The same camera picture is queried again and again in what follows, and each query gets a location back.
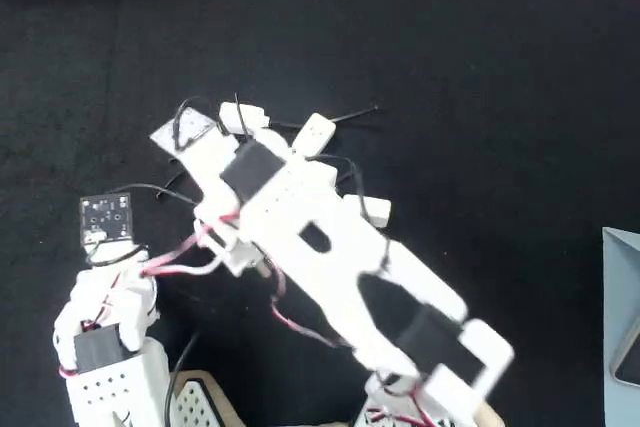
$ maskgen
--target perforated white panel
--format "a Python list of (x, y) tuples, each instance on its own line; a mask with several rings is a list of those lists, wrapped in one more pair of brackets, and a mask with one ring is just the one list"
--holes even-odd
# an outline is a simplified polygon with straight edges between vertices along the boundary
[(174, 413), (180, 427), (220, 427), (202, 385), (195, 380), (188, 381), (176, 397)]

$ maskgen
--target black cable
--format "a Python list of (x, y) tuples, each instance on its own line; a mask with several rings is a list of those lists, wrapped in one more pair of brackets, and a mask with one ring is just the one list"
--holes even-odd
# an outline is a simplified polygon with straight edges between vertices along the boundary
[(329, 119), (333, 123), (343, 122), (345, 120), (355, 119), (356, 117), (362, 117), (363, 115), (370, 114), (372, 112), (377, 112), (380, 110), (380, 107), (374, 105), (373, 107), (369, 107), (367, 109), (362, 109), (357, 112), (352, 112), (350, 114), (340, 115), (338, 117), (334, 117), (333, 119)]
[(331, 154), (318, 154), (314, 155), (313, 157), (307, 157), (307, 160), (342, 160), (344, 162), (347, 162), (349, 164), (353, 180), (356, 184), (356, 195), (358, 196), (358, 200), (360, 201), (360, 211), (362, 212), (362, 217), (364, 217), (364, 220), (371, 223), (371, 217), (369, 216), (367, 206), (364, 203), (364, 180), (362, 179), (362, 172), (360, 172), (360, 169), (353, 160), (348, 157), (341, 157), (339, 155)]
[(169, 380), (169, 386), (167, 387), (167, 394), (164, 398), (164, 427), (171, 427), (171, 399), (173, 397), (173, 389), (176, 387), (176, 380), (178, 379), (178, 374), (180, 370), (182, 370), (182, 365), (184, 361), (187, 359), (187, 355), (195, 345), (196, 341), (200, 337), (200, 332), (194, 332), (191, 336), (191, 339), (185, 346), (182, 354), (178, 358), (175, 367), (173, 368), (173, 372), (171, 373), (171, 378)]
[(122, 425), (125, 425), (125, 424), (126, 424), (126, 422), (127, 422), (127, 420), (129, 420), (129, 417), (131, 417), (131, 411), (127, 412), (127, 415), (125, 416), (125, 418), (124, 418), (124, 419), (122, 419), (122, 420), (120, 421), (120, 423), (121, 423)]
[(111, 259), (111, 260), (104, 260), (102, 262), (93, 262), (91, 260), (91, 258), (95, 255), (96, 251), (98, 250), (98, 247), (100, 247), (100, 245), (102, 245), (101, 242), (98, 242), (96, 244), (96, 246), (91, 249), (91, 252), (89, 252), (87, 254), (87, 258), (86, 258), (86, 262), (87, 264), (89, 264), (91, 267), (106, 267), (108, 265), (113, 265), (113, 264), (117, 264), (118, 262), (122, 262), (123, 260), (127, 260), (130, 259), (131, 257), (133, 257), (134, 255), (136, 255), (138, 252), (141, 252), (142, 250), (145, 250), (147, 248), (146, 245), (138, 245), (137, 247), (135, 247), (134, 249), (132, 249), (131, 251), (127, 252), (124, 255), (121, 255), (120, 257), (116, 257), (115, 259)]
[[(180, 120), (182, 118), (182, 114), (184, 114), (184, 111), (187, 110), (187, 107), (189, 106), (189, 104), (195, 99), (204, 100), (208, 104), (209, 109), (212, 111), (214, 110), (213, 105), (211, 104), (211, 101), (208, 98), (203, 97), (201, 95), (194, 95), (182, 101), (182, 103), (178, 106), (176, 115), (173, 116), (173, 124), (172, 124), (172, 132), (171, 132), (171, 137), (173, 138), (173, 148), (175, 149), (176, 152), (182, 152), (184, 149), (189, 147), (191, 143), (195, 140), (195, 139), (187, 139), (184, 145), (180, 145)], [(214, 117), (216, 119), (217, 127), (220, 130), (220, 132), (222, 132), (223, 135), (229, 135), (229, 129), (227, 129), (227, 126), (224, 125), (224, 122), (222, 122), (222, 119), (220, 118), (220, 112), (215, 112)]]
[(115, 189), (108, 190), (106, 193), (114, 194), (116, 192), (123, 192), (129, 189), (151, 189), (151, 190), (155, 190), (156, 192), (162, 192), (163, 194), (170, 195), (171, 197), (175, 197), (176, 199), (180, 199), (181, 201), (186, 202), (187, 204), (198, 205), (198, 203), (195, 200), (187, 197), (186, 195), (182, 195), (178, 192), (174, 192), (173, 190), (165, 189), (164, 187), (160, 187), (159, 185), (145, 184), (140, 182), (122, 185), (120, 187), (116, 187)]
[(240, 108), (240, 101), (238, 100), (238, 93), (234, 92), (236, 97), (236, 110), (238, 111), (238, 117), (240, 117), (240, 125), (242, 125), (242, 131), (244, 132), (245, 139), (249, 138), (249, 131), (247, 130), (247, 126), (244, 123), (244, 117), (242, 117), (242, 109)]
[(182, 118), (182, 114), (184, 114), (184, 111), (187, 110), (189, 102), (191, 102), (195, 98), (196, 97), (189, 97), (188, 99), (184, 99), (178, 106), (176, 115), (173, 116), (171, 136), (173, 137), (173, 148), (176, 152), (182, 152), (184, 149), (191, 145), (191, 142), (193, 142), (193, 139), (187, 139), (184, 145), (180, 145), (180, 119)]
[[(368, 107), (366, 109), (358, 110), (357, 112), (351, 112), (350, 114), (339, 115), (338, 117), (333, 117), (329, 119), (333, 123), (344, 122), (345, 120), (355, 119), (357, 117), (362, 117), (366, 114), (371, 114), (373, 112), (379, 112), (381, 109), (379, 106), (374, 105), (373, 107)], [(294, 122), (280, 122), (278, 120), (269, 121), (269, 125), (276, 127), (283, 127), (286, 129), (301, 129), (304, 127), (304, 124), (296, 124)]]

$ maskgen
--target white wire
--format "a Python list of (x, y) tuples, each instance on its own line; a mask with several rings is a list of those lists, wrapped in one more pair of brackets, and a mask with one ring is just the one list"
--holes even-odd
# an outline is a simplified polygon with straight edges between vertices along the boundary
[(223, 255), (218, 255), (215, 259), (202, 267), (191, 267), (188, 265), (165, 265), (157, 269), (147, 271), (148, 275), (168, 275), (168, 274), (188, 274), (188, 275), (208, 275), (224, 261)]

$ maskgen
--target circuit board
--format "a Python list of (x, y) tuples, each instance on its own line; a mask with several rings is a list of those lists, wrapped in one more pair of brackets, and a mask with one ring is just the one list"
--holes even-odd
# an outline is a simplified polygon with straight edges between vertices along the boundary
[(82, 245), (133, 240), (131, 196), (103, 194), (80, 199)]

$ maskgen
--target black fabric surface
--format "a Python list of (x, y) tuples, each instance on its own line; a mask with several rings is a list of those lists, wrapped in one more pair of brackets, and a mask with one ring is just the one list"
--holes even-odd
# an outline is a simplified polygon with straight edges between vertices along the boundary
[[(163, 182), (175, 167), (147, 136), (183, 98), (237, 90), (281, 121), (383, 107), (328, 152), (513, 344), (496, 409), (518, 427), (602, 425), (601, 228), (640, 230), (638, 32), (637, 0), (0, 0), (3, 424), (71, 422), (51, 329), (83, 267), (78, 197)], [(188, 235), (185, 205), (133, 202), (154, 253)], [(196, 324), (187, 367), (249, 425), (357, 412), (366, 372), (277, 323), (268, 281), (161, 287), (172, 361)], [(410, 320), (386, 292), (373, 304)], [(282, 310), (322, 328), (293, 285)]]

